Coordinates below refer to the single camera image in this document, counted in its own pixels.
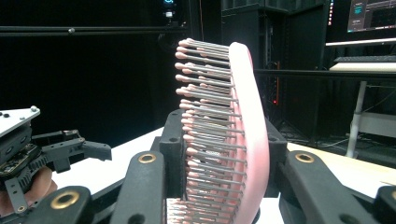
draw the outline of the mounting plate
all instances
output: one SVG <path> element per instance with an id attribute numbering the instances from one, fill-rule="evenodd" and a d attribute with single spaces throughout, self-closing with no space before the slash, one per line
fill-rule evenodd
<path id="1" fill-rule="evenodd" d="M 0 110 L 0 137 L 29 122 L 40 114 L 40 109 L 32 105 L 26 109 Z"/>

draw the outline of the hairbrush bristle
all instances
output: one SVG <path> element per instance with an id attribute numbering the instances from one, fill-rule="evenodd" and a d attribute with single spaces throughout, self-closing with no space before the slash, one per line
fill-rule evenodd
<path id="1" fill-rule="evenodd" d="M 168 223 L 243 223 L 253 220 L 266 189 L 268 142 L 246 46 L 186 39 L 176 56 L 190 83 L 181 100 L 186 149 L 186 198 L 168 202 Z"/>

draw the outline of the cable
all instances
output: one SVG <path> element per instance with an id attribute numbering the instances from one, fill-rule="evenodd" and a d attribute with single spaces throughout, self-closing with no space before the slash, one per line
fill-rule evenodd
<path id="1" fill-rule="evenodd" d="M 382 99 L 382 100 L 381 100 L 380 102 L 378 102 L 376 105 L 373 105 L 373 106 L 371 106 L 371 107 L 369 107 L 369 108 L 363 110 L 362 112 L 366 112 L 366 111 L 371 110 L 371 109 L 373 109 L 374 107 L 376 107 L 376 106 L 382 104 L 384 101 L 388 100 L 388 98 L 389 98 L 393 93 L 395 93 L 395 92 L 396 92 L 396 89 L 393 90 L 390 94 L 388 94 L 384 99 Z"/>

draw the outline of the metal bristle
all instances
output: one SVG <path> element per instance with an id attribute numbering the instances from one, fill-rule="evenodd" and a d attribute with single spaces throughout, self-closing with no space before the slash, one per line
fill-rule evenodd
<path id="1" fill-rule="evenodd" d="M 168 223 L 232 223 L 248 163 L 239 141 L 245 132 L 236 127 L 242 116 L 233 108 L 238 99 L 232 95 L 229 47 L 191 39 L 179 45 L 176 56 L 192 62 L 176 64 L 187 75 L 177 75 L 177 80 L 188 83 L 177 94 L 199 100 L 181 100 L 180 108 L 186 109 L 187 200 L 168 200 Z"/>

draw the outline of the wire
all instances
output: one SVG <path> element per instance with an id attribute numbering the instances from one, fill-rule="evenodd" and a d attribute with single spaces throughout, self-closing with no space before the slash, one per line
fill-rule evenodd
<path id="1" fill-rule="evenodd" d="M 345 141 L 347 141 L 347 140 L 349 140 L 349 138 L 344 139 L 344 140 L 341 140 L 341 141 L 336 142 L 336 143 L 333 143 L 333 144 L 330 144 L 330 145 L 327 145 L 327 144 L 320 144 L 320 145 L 322 145 L 322 147 L 335 147 L 335 146 L 337 146 L 338 144 L 341 144 L 341 143 L 343 143 L 343 142 L 345 142 Z"/>
<path id="2" fill-rule="evenodd" d="M 199 14 L 200 14 L 200 19 L 201 19 L 201 35 L 202 35 L 202 41 L 204 40 L 204 21 L 202 19 L 202 2 L 199 0 Z"/>
<path id="3" fill-rule="evenodd" d="M 376 107 L 376 106 L 382 104 L 384 101 L 388 100 L 388 98 L 389 98 L 393 93 L 395 93 L 395 92 L 396 92 L 396 89 L 393 90 L 390 94 L 388 94 L 388 95 L 387 95 L 384 99 L 382 99 L 380 102 L 378 102 L 378 103 L 376 103 L 375 105 L 373 105 L 373 106 L 371 106 L 371 107 L 369 107 L 369 108 L 363 110 L 362 112 L 366 112 L 366 111 L 371 110 L 371 109 L 373 109 L 374 107 Z"/>

